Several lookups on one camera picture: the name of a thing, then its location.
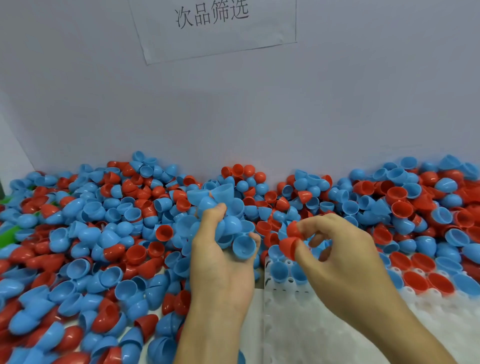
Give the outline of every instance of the white egg tray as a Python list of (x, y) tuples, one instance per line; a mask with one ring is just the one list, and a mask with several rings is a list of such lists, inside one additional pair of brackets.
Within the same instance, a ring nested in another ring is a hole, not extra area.
[[(308, 283), (297, 286), (290, 278), (282, 284), (274, 282), (269, 263), (265, 267), (264, 364), (388, 364), (372, 343), (323, 305)], [(419, 296), (404, 287), (400, 294), (459, 364), (480, 363), (479, 301), (461, 292), (442, 298), (435, 289)]]

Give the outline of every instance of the paper sheet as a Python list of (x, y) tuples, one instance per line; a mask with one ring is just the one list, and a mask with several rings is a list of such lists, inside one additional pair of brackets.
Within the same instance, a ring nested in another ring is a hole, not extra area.
[(296, 0), (130, 0), (147, 64), (296, 41)]

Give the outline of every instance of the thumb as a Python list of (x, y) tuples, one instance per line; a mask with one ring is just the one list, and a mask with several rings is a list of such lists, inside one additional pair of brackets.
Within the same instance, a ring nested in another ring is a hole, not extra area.
[(297, 244), (295, 260), (307, 275), (310, 275), (313, 270), (321, 268), (321, 263), (313, 256), (310, 249), (303, 242)]

